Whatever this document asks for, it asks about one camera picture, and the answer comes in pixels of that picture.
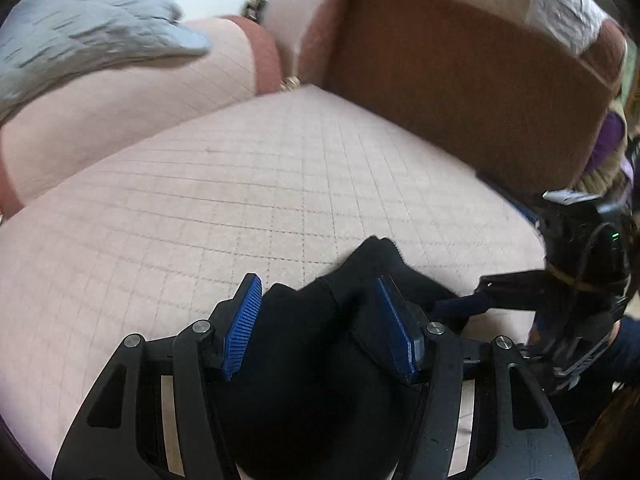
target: quilted fabric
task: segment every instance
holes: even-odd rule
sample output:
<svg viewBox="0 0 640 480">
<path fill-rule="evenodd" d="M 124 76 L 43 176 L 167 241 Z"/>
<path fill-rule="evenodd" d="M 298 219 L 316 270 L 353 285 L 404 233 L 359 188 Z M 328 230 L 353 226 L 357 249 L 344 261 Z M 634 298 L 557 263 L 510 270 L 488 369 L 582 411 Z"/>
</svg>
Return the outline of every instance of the quilted fabric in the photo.
<svg viewBox="0 0 640 480">
<path fill-rule="evenodd" d="M 542 264 L 533 230 L 470 168 L 315 87 L 143 140 L 0 229 L 0 413 L 50 474 L 125 335 L 179 332 L 246 272 L 299 287 L 372 234 L 458 293 Z"/>
<path fill-rule="evenodd" d="M 0 28 L 0 120 L 65 77 L 115 62 L 204 54 L 173 0 L 21 0 Z"/>
<path fill-rule="evenodd" d="M 91 72 L 30 102 L 2 128 L 2 158 L 21 202 L 139 140 L 255 95 L 257 68 L 242 29 L 221 18 L 189 26 L 209 38 L 205 56 Z"/>
</svg>

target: gray fabric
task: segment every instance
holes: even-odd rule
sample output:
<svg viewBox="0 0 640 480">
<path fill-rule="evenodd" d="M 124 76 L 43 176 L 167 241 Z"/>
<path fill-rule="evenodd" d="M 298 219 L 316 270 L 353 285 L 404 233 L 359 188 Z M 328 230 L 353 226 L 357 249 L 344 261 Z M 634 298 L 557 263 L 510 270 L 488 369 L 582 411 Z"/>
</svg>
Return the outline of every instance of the gray fabric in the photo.
<svg viewBox="0 0 640 480">
<path fill-rule="evenodd" d="M 0 121 L 70 75 L 117 62 L 201 55 L 174 0 L 22 0 L 0 28 Z"/>
</svg>

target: wrinkled fabric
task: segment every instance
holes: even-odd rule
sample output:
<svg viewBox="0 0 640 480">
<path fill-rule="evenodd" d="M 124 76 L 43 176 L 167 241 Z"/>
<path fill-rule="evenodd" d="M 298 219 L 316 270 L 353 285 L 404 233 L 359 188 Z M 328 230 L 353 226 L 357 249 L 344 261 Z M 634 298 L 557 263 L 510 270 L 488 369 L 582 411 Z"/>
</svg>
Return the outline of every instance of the wrinkled fabric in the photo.
<svg viewBox="0 0 640 480">
<path fill-rule="evenodd" d="M 0 28 L 0 121 L 72 75 L 208 52 L 180 16 L 174 0 L 21 0 Z"/>
<path fill-rule="evenodd" d="M 530 0 L 525 24 L 580 56 L 598 37 L 606 17 L 593 0 Z"/>
<path fill-rule="evenodd" d="M 381 274 L 425 312 L 454 296 L 407 266 L 393 242 L 370 237 L 334 272 L 262 298 L 240 371 L 214 386 L 229 449 L 251 478 L 384 480 L 395 467 L 419 388 L 361 345 Z"/>
<path fill-rule="evenodd" d="M 591 156 L 584 168 L 585 173 L 589 173 L 600 164 L 617 148 L 620 141 L 625 136 L 625 123 L 619 115 L 612 111 L 607 111 L 607 116 L 602 123 L 596 145 L 593 147 Z"/>
</svg>

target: blue fabric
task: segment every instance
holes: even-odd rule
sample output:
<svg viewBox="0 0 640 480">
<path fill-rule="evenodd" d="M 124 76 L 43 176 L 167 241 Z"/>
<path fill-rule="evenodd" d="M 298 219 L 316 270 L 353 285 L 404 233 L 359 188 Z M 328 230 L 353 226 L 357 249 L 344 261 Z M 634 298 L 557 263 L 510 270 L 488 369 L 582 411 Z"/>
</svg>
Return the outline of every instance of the blue fabric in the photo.
<svg viewBox="0 0 640 480">
<path fill-rule="evenodd" d="M 640 383 L 640 321 L 620 320 L 620 331 L 612 345 L 594 362 L 591 371 L 603 381 Z"/>
<path fill-rule="evenodd" d="M 470 296 L 436 301 L 429 316 L 447 322 L 461 317 L 484 314 L 491 308 L 491 299 L 484 292 L 476 292 Z"/>
</svg>

